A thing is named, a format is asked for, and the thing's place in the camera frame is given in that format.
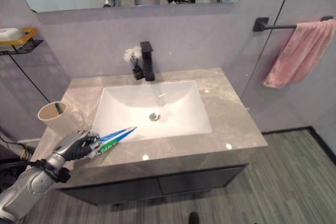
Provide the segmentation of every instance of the black faucet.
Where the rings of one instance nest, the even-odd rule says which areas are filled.
[[[153,64],[152,64],[153,48],[149,41],[141,42],[140,46],[143,59],[143,74],[145,75],[145,80],[154,81],[155,75],[153,72]]]

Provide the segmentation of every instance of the white cup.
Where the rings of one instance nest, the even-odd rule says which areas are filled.
[[[62,138],[74,131],[84,130],[86,127],[83,114],[72,110],[64,102],[51,102],[43,106],[37,113],[37,117]]]

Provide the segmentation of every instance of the pink towel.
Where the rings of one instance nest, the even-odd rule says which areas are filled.
[[[263,85],[279,89],[303,80],[323,56],[335,31],[333,19],[297,24]]]

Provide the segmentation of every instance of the shoe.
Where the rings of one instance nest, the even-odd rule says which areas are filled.
[[[189,224],[200,224],[199,221],[199,217],[198,217],[198,214],[196,212],[192,212],[190,215],[189,215]]]

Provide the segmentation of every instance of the small flower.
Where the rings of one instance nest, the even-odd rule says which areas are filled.
[[[124,61],[131,62],[133,56],[133,49],[127,49],[124,53]]]
[[[141,48],[140,47],[134,47],[133,48],[133,55],[135,58],[140,59],[142,57]]]

